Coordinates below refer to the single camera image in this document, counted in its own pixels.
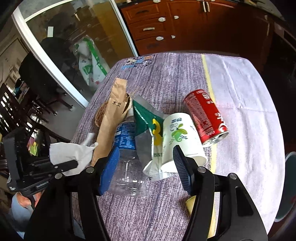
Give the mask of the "person's left hand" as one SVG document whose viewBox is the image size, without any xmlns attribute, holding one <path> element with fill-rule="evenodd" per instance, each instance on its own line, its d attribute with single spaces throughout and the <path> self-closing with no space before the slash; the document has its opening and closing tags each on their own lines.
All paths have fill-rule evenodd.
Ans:
<svg viewBox="0 0 296 241">
<path fill-rule="evenodd" d="M 37 206 L 40 198 L 41 198 L 42 192 L 36 193 L 33 195 L 34 197 L 34 207 Z M 20 192 L 16 193 L 16 199 L 18 201 L 18 203 L 20 204 L 21 207 L 27 207 L 27 206 L 31 206 L 31 201 L 29 198 L 22 196 L 22 194 L 20 194 Z"/>
</svg>

